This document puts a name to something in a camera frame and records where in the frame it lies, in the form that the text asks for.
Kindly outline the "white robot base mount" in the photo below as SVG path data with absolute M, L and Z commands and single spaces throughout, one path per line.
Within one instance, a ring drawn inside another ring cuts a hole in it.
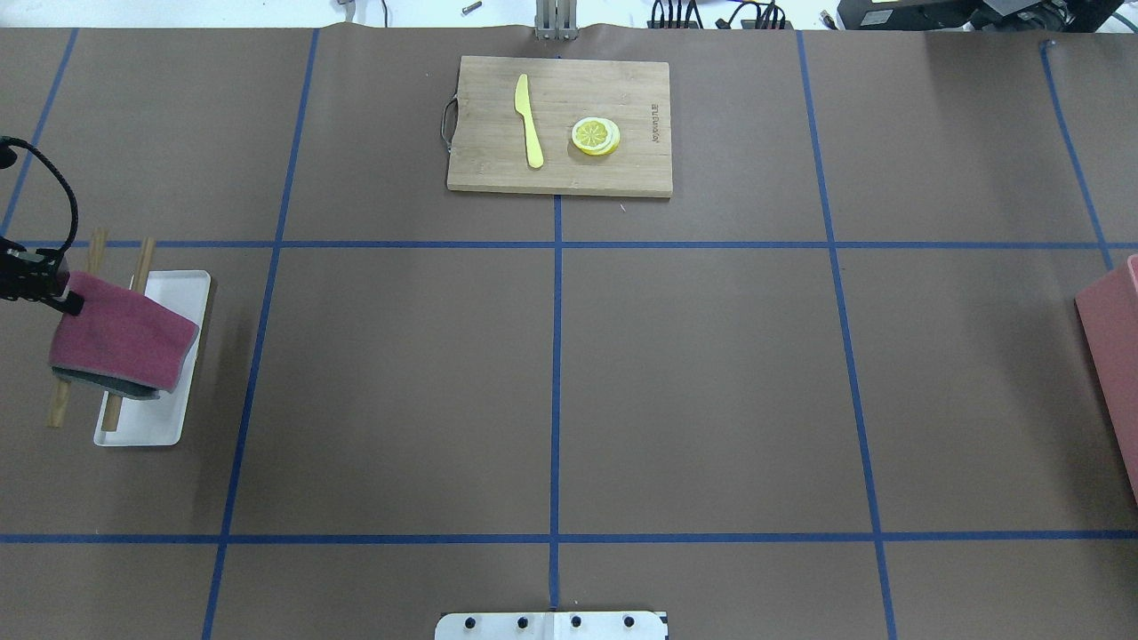
M 662 612 L 453 612 L 435 639 L 668 639 Z

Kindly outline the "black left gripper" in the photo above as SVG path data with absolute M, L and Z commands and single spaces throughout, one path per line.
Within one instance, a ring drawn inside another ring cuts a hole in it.
M 69 289 L 65 252 L 28 251 L 23 244 L 1 239 L 1 300 L 53 300 L 61 315 L 81 315 L 85 300 Z

